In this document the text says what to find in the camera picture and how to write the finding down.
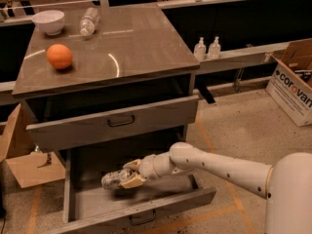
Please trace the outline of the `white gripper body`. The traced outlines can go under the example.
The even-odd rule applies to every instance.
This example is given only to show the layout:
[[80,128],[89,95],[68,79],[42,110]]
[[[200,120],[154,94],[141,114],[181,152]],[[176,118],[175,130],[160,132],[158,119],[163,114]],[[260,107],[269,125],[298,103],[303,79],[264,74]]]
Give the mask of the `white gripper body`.
[[139,174],[144,178],[148,180],[155,180],[158,179],[159,176],[154,170],[153,162],[155,159],[155,155],[148,155],[140,160],[139,164]]

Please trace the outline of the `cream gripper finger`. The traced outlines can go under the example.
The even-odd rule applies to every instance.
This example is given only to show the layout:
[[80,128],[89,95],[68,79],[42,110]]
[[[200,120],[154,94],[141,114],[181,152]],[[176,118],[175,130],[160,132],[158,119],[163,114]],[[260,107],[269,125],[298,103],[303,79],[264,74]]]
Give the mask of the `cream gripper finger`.
[[143,186],[144,183],[145,179],[141,175],[135,174],[130,178],[127,178],[125,181],[123,181],[121,185],[125,189],[130,189]]
[[135,159],[134,161],[126,163],[123,168],[132,170],[132,171],[139,171],[141,160],[140,159]]

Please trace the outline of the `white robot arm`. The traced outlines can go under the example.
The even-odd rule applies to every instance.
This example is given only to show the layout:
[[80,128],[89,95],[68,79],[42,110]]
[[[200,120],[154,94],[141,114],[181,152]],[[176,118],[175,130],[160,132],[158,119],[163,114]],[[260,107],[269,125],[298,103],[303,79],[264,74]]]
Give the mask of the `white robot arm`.
[[274,165],[202,151],[186,142],[124,166],[124,188],[201,169],[266,200],[265,234],[312,234],[312,154],[293,153]]

